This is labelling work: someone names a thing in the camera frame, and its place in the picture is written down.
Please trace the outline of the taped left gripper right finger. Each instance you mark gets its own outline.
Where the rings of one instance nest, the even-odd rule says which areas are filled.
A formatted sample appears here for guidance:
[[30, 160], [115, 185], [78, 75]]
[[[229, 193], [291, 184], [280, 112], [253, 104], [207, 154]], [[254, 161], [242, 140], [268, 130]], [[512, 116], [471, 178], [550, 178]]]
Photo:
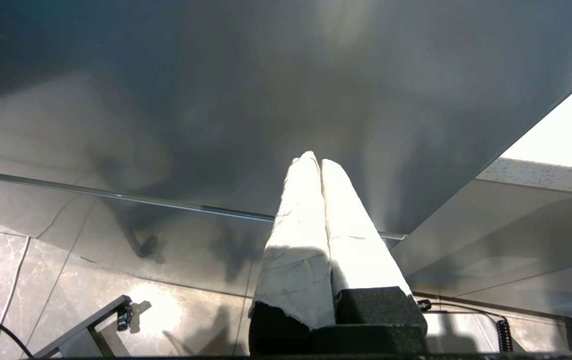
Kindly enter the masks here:
[[335, 324], [312, 332], [314, 353], [427, 353], [427, 321], [348, 174], [325, 159], [321, 180]]

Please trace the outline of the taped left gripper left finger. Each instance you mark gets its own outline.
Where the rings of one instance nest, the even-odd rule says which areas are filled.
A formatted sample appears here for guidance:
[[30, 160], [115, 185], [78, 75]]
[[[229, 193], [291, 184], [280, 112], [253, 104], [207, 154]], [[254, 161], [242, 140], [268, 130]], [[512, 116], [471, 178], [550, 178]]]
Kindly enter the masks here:
[[321, 169], [312, 151], [292, 160], [249, 308], [251, 356], [309, 354], [336, 325]]

